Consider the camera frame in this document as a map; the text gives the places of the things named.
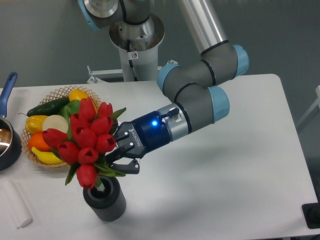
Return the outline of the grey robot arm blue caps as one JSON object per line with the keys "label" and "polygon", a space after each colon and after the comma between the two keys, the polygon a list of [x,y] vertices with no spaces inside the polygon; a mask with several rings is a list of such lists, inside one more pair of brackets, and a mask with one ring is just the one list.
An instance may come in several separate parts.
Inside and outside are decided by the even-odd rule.
{"label": "grey robot arm blue caps", "polygon": [[115,132],[117,149],[103,165],[122,174],[138,174],[145,154],[180,139],[229,114],[230,102],[220,85],[244,74],[247,52],[231,45],[208,0],[180,0],[178,6],[201,56],[183,68],[169,61],[158,66],[158,47],[164,39],[162,21],[148,0],[80,0],[88,25],[109,27],[118,48],[123,80],[156,81],[170,104],[129,122]]}

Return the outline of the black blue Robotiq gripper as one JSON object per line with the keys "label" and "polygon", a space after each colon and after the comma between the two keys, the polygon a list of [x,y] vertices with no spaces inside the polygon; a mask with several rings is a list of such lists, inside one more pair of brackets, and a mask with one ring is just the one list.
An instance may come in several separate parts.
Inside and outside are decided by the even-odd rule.
{"label": "black blue Robotiq gripper", "polygon": [[[167,125],[158,111],[150,112],[132,121],[120,124],[113,122],[109,132],[114,136],[118,148],[104,156],[108,167],[123,174],[137,175],[140,173],[141,159],[149,152],[161,148],[171,141]],[[131,158],[128,164],[117,164],[121,158]]]}

